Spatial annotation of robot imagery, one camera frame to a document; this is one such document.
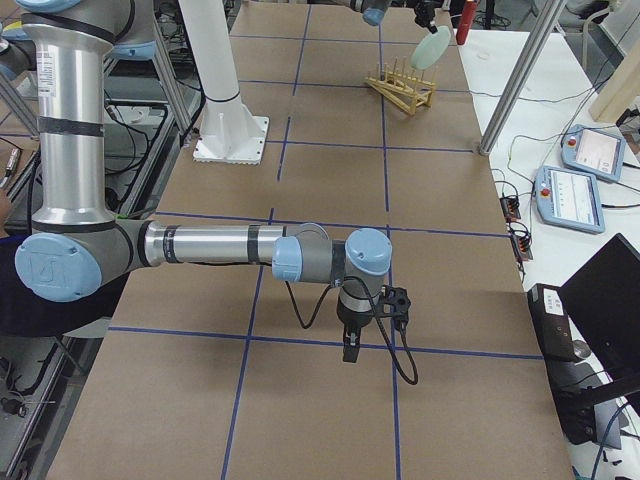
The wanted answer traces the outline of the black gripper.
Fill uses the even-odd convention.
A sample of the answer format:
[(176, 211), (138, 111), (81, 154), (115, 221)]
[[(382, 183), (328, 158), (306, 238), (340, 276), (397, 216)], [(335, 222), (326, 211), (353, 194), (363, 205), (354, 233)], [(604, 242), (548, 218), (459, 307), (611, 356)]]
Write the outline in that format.
[(361, 329), (378, 313), (381, 294), (379, 276), (348, 275), (340, 288), (337, 315), (343, 323), (343, 361), (356, 362)]
[(412, 9), (415, 14), (414, 21), (419, 26), (428, 26), (431, 34), (438, 32), (435, 26), (436, 2), (431, 0), (417, 0), (413, 3)]

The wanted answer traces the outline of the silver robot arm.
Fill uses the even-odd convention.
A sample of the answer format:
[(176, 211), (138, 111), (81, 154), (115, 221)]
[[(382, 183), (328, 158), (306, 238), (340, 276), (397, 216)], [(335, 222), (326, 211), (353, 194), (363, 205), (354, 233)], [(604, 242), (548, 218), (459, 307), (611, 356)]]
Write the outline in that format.
[(409, 8), (412, 9), (415, 14), (414, 21), (417, 25), (422, 28), (426, 28), (432, 34), (437, 32), (435, 10), (439, 5), (438, 1), (344, 0), (337, 1), (337, 4), (343, 5), (354, 12), (360, 13), (363, 21), (371, 26), (379, 26), (382, 23), (387, 10), (391, 6)]
[(160, 40), (149, 1), (26, 1), (35, 45), (43, 203), (15, 255), (21, 281), (56, 302), (87, 297), (115, 278), (162, 263), (255, 264), (285, 282), (339, 289), (343, 358), (378, 321), (390, 290), (392, 245), (365, 228), (346, 240), (315, 224), (164, 226), (118, 219), (105, 203), (104, 60), (150, 59)]

